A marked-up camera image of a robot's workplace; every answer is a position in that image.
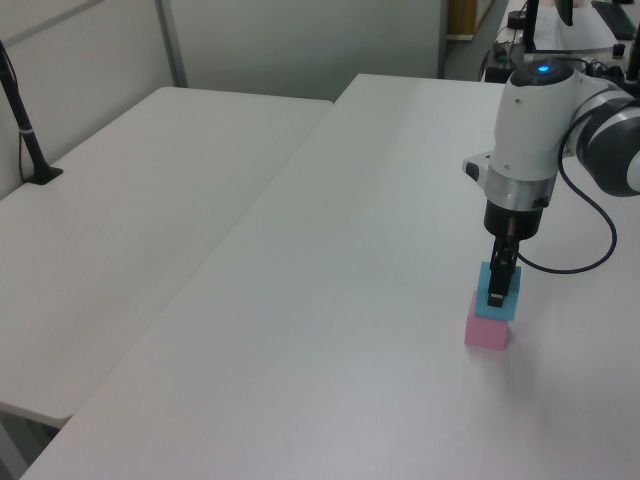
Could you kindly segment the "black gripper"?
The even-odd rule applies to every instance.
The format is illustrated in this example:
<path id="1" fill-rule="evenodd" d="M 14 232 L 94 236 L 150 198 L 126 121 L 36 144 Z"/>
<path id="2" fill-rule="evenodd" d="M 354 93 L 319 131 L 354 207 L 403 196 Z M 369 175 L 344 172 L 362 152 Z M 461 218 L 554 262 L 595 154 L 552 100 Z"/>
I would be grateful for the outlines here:
<path id="1" fill-rule="evenodd" d="M 494 236 L 490 260 L 490 279 L 487 304 L 502 307 L 508 296 L 512 276 L 516 270 L 517 248 L 507 240 L 511 235 L 515 244 L 532 238 L 538 231 L 543 210 L 514 211 L 486 202 L 484 226 Z"/>

